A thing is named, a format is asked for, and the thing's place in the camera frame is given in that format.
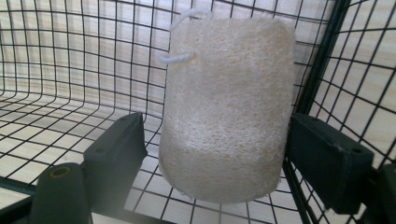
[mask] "cage wall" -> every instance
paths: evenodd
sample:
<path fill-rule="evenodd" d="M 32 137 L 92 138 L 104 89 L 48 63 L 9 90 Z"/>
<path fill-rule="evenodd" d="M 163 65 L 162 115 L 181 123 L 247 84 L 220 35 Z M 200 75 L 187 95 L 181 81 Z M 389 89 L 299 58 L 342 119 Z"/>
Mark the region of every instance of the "cage wall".
<path fill-rule="evenodd" d="M 169 50 L 171 21 L 192 7 L 211 8 L 223 19 L 280 18 L 295 27 L 295 93 L 301 101 L 334 4 L 2 1 L 0 176 L 35 185 L 38 175 L 53 164 L 82 162 L 82 152 L 114 120 L 140 111 L 149 156 L 132 186 L 127 209 L 178 223 L 301 223 L 283 174 L 274 193 L 232 205 L 190 199 L 164 181 L 158 144 L 167 74 L 158 56 Z M 334 34 L 337 41 L 322 65 L 309 113 L 374 150 L 378 168 L 394 162 L 396 153 L 395 6 L 392 1 L 352 1 L 342 10 L 347 11 L 346 20 Z M 320 223 L 354 220 L 325 211 L 300 180 Z M 2 194 L 9 198 L 4 204 L 24 197 L 4 189 Z"/>

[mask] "cage floor grid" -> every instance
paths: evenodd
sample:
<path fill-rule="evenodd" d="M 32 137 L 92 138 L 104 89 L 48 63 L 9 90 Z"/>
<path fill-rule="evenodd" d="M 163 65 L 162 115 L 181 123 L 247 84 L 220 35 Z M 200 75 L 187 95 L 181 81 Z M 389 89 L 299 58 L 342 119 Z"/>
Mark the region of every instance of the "cage floor grid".
<path fill-rule="evenodd" d="M 0 175 L 30 185 L 51 165 L 81 163 L 82 152 L 129 113 L 39 95 L 3 96 L 0 101 Z M 126 210 L 176 223 L 301 223 L 283 172 L 275 192 L 249 203 L 208 203 L 173 189 L 158 168 L 160 126 L 160 119 L 145 116 L 148 156 L 132 185 Z M 305 190 L 312 193 L 308 185 Z M 323 212 L 323 205 L 317 203 L 318 212 Z M 339 216 L 326 218 L 340 220 Z"/>

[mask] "white loofah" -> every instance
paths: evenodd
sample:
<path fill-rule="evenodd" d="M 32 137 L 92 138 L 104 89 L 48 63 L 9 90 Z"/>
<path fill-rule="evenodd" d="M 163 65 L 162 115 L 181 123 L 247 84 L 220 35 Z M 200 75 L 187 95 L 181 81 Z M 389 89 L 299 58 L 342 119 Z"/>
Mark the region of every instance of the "white loofah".
<path fill-rule="evenodd" d="M 275 190 L 291 113 L 294 33 L 272 19 L 182 22 L 168 66 L 160 169 L 200 200 L 239 203 Z"/>

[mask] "wire grid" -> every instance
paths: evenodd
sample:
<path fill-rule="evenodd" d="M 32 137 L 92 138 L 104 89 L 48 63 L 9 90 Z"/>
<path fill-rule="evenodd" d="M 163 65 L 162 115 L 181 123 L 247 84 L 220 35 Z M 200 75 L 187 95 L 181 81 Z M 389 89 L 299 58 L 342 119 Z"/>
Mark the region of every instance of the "wire grid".
<path fill-rule="evenodd" d="M 311 116 L 371 149 L 378 170 L 396 162 L 395 8 L 394 1 L 350 3 L 310 110 Z M 309 184 L 299 179 L 314 222 L 357 223 L 364 205 L 356 216 L 331 219 L 333 211 L 326 211 Z"/>
<path fill-rule="evenodd" d="M 333 5 L 314 0 L 1 2 L 0 176 L 34 185 L 51 165 L 81 162 L 82 152 L 117 118 L 141 111 L 149 155 L 127 209 L 177 223 L 300 223 L 283 174 L 274 193 L 231 205 L 190 199 L 164 181 L 158 144 L 166 66 L 157 57 L 169 50 L 171 20 L 191 7 L 209 7 L 220 18 L 269 14 L 294 24 L 299 96 Z M 319 106 L 321 119 L 324 105 L 316 100 L 313 109 Z M 340 216 L 332 219 L 331 212 L 323 211 L 302 179 L 301 186 L 309 203 L 318 207 L 320 221 L 338 220 Z"/>

